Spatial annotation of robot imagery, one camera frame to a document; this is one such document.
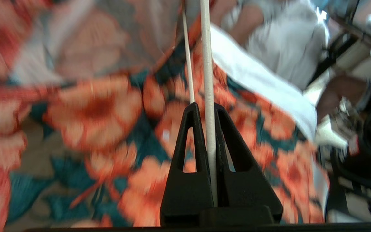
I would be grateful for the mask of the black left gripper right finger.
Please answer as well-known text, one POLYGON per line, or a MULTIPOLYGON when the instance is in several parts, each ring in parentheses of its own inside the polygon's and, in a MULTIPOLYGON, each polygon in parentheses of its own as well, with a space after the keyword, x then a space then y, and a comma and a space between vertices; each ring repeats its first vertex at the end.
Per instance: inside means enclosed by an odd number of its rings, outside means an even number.
POLYGON ((218 205, 231 223, 279 223, 283 206, 231 116, 215 110, 218 205))

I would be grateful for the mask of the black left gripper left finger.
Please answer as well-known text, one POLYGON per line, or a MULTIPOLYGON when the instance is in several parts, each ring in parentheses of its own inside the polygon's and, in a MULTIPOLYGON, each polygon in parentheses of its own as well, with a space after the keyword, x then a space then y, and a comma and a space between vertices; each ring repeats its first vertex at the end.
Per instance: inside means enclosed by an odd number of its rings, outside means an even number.
POLYGON ((192 103, 184 110, 166 188, 160 208, 162 226, 198 226, 200 212, 213 207, 211 179, 200 110, 192 103), (184 173, 188 130, 193 129, 195 162, 194 173, 184 173))

